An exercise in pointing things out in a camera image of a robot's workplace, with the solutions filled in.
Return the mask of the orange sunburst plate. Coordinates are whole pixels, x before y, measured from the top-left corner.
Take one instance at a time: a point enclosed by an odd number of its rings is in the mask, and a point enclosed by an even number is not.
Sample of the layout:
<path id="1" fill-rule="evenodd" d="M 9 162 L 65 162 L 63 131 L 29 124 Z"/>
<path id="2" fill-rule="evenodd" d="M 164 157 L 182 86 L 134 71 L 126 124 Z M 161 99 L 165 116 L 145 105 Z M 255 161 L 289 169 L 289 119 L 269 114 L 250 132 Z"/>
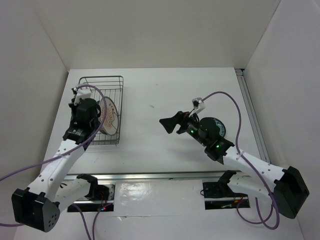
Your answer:
<path id="1" fill-rule="evenodd" d="M 99 121 L 101 121 L 105 116 L 105 120 L 99 131 L 105 135 L 114 136 L 118 132 L 119 128 L 118 110 L 115 103 L 109 97 L 105 96 L 104 100 L 106 106 L 103 100 L 99 102 L 99 106 L 101 109 Z"/>

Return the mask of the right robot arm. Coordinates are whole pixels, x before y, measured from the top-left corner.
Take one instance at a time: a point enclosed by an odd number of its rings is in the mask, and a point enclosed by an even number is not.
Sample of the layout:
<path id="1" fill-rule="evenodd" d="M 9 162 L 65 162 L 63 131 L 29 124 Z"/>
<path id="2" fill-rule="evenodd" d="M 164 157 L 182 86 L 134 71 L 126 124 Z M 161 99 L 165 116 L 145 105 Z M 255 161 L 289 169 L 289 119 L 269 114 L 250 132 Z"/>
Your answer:
<path id="1" fill-rule="evenodd" d="M 179 111 L 173 117 L 160 119 L 159 123 L 168 134 L 179 125 L 177 134 L 187 133 L 204 147 L 211 160 L 230 167 L 219 179 L 218 190 L 223 196 L 241 193 L 266 200 L 272 195 L 279 213 L 294 219 L 310 194 L 296 168 L 285 169 L 237 149 L 225 139 L 225 125 L 217 118 L 199 119 Z"/>

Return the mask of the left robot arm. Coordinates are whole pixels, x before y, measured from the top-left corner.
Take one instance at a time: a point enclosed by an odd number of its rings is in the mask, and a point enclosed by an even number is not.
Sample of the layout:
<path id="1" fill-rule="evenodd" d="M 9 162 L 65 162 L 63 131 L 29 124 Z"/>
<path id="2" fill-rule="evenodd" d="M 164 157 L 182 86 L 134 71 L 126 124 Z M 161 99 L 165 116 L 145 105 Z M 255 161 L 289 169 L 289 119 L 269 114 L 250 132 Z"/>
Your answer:
<path id="1" fill-rule="evenodd" d="M 101 108 L 92 98 L 70 103 L 71 121 L 62 142 L 40 175 L 25 189 L 16 189 L 11 196 L 15 221 L 43 231 L 51 231 L 60 213 L 79 198 L 92 200 L 99 193 L 96 177 L 82 173 L 67 186 L 63 180 L 84 154 L 100 125 Z"/>

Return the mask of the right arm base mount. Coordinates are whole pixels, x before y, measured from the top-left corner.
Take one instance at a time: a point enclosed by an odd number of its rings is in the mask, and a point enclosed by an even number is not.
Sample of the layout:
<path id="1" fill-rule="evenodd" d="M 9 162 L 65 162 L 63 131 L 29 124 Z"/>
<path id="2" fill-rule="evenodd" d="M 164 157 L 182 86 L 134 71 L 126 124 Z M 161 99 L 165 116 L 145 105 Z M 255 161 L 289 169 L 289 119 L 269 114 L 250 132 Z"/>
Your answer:
<path id="1" fill-rule="evenodd" d="M 237 207 L 250 208 L 248 195 L 234 192 L 227 185 L 231 177 L 236 174 L 236 171 L 228 170 L 218 181 L 202 183 L 200 195 L 204 198 L 205 210 L 236 209 Z"/>

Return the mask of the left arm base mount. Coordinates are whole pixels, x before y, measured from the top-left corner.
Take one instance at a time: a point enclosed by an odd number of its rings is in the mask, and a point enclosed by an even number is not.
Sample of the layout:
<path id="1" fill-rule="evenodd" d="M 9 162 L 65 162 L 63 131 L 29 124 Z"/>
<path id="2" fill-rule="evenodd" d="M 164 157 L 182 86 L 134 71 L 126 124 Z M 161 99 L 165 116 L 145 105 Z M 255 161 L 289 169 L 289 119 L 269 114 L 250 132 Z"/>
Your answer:
<path id="1" fill-rule="evenodd" d="M 74 202 L 76 206 L 84 213 L 93 212 L 113 212 L 116 185 L 114 183 L 105 183 L 99 181 L 97 177 L 89 174 L 79 174 L 76 179 L 89 180 L 93 182 L 94 189 L 89 190 L 85 196 L 80 197 Z"/>

